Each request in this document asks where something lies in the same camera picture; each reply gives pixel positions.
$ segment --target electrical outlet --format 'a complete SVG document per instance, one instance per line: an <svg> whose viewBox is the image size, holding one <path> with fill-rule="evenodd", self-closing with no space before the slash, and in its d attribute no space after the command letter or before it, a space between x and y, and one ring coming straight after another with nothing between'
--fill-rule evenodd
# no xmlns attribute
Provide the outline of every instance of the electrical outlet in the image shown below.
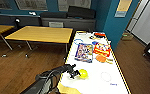
<svg viewBox="0 0 150 94"><path fill-rule="evenodd" d="M36 13L35 13L35 12L29 12L29 14L31 14L31 15L36 15Z"/></svg>

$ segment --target yellow object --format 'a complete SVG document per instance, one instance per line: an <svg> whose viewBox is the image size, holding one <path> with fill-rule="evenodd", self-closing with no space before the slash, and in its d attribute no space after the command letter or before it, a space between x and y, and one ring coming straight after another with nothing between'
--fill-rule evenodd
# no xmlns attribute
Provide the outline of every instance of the yellow object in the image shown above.
<svg viewBox="0 0 150 94"><path fill-rule="evenodd" d="M86 70L80 69L79 72L80 72L80 78L87 78L88 77L88 73Z"/></svg>

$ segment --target orange object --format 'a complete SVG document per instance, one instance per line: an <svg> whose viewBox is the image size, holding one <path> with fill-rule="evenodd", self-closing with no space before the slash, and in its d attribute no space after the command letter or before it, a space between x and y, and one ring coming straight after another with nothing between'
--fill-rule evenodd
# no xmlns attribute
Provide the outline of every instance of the orange object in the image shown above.
<svg viewBox="0 0 150 94"><path fill-rule="evenodd" d="M102 62L102 63L104 63L104 62L107 62L107 63L109 63L109 64L113 64L111 61L113 61L112 59L107 59L106 58L106 56L104 56L104 55L97 55L96 56L96 59L99 61L99 62Z"/></svg>
<svg viewBox="0 0 150 94"><path fill-rule="evenodd" d="M97 55L96 56L96 59L99 61L99 62L106 62L106 57L103 56L103 55Z"/></svg>

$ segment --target white table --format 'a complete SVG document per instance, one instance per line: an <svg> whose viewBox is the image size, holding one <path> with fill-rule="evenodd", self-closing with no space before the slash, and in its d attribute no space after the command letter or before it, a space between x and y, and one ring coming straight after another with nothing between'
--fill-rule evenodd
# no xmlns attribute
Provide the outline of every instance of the white table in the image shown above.
<svg viewBox="0 0 150 94"><path fill-rule="evenodd" d="M79 42L92 44L93 41L108 45L107 38L100 40L89 39L91 33L76 33L74 40ZM76 64L75 70L85 69L88 72L87 79L80 79L78 76L71 79L68 73L63 73L58 84L58 89L61 93L66 94L128 94L130 90L115 59L113 51L111 51L108 59L113 59L113 64L101 63L95 59L96 54L93 54L93 62L87 63L76 61L74 59L78 45L75 41L72 43L66 63Z"/></svg>

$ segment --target magazine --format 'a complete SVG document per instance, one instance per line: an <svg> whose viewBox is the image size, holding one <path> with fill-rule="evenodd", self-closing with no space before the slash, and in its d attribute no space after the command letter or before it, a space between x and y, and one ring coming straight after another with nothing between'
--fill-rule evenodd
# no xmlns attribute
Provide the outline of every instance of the magazine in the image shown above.
<svg viewBox="0 0 150 94"><path fill-rule="evenodd" d="M76 51L75 60L92 63L93 45L80 43Z"/></svg>

